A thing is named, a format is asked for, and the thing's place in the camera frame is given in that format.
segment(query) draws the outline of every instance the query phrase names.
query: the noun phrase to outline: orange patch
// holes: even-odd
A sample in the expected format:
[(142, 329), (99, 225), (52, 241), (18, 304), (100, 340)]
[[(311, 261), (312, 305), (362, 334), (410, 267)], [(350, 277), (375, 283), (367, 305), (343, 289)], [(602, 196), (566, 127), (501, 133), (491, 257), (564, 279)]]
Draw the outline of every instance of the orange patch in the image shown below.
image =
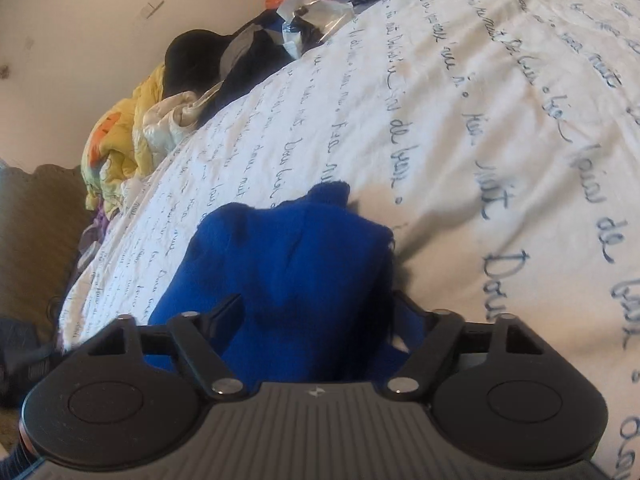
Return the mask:
[(115, 123), (118, 122), (120, 116), (120, 112), (109, 114), (108, 117), (91, 134), (91, 144), (89, 145), (89, 166), (95, 167), (102, 160), (102, 155), (100, 154), (100, 143), (111, 131)]

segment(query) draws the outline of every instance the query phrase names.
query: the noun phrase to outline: clear plastic bag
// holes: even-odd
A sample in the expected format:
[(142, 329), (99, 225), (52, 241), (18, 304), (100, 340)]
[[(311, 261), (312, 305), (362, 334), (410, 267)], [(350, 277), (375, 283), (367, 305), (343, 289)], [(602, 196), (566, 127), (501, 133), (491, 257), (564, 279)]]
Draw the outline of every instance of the clear plastic bag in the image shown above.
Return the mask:
[(333, 0), (284, 0), (278, 14), (284, 20), (284, 48), (294, 59), (323, 44), (355, 17), (351, 4)]

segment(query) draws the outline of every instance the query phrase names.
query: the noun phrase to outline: beige wall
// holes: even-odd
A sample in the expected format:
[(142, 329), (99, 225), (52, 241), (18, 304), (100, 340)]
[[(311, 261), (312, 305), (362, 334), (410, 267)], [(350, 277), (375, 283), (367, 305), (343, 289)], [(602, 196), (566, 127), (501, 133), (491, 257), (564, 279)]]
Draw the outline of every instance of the beige wall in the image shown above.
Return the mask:
[(95, 121), (191, 28), (235, 31), (264, 0), (0, 0), (0, 157), (31, 171), (79, 164)]

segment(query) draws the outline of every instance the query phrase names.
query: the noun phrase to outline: white bed sheet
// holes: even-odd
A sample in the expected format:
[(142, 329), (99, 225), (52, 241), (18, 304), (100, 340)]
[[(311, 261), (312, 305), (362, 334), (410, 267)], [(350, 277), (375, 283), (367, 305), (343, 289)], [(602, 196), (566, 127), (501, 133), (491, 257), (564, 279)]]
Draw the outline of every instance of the white bed sheet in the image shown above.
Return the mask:
[(393, 228), (418, 304), (513, 312), (596, 384), (610, 424), (595, 461), (637, 479), (639, 25), (640, 0), (380, 2), (130, 193), (65, 303), (65, 344), (120, 313), (146, 322), (218, 206), (341, 179)]

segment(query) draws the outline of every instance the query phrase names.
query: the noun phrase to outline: silver screw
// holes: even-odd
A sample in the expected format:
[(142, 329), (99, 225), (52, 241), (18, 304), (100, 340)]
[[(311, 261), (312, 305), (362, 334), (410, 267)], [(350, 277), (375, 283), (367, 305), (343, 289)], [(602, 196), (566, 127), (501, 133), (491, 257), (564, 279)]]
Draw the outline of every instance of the silver screw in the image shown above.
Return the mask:
[(211, 385), (211, 389), (220, 395), (232, 395), (238, 394), (244, 388), (244, 384), (238, 379), (231, 377), (225, 377), (224, 379), (218, 379)]
[(386, 384), (386, 387), (396, 394), (410, 394), (420, 388), (420, 384), (411, 377), (394, 377)]

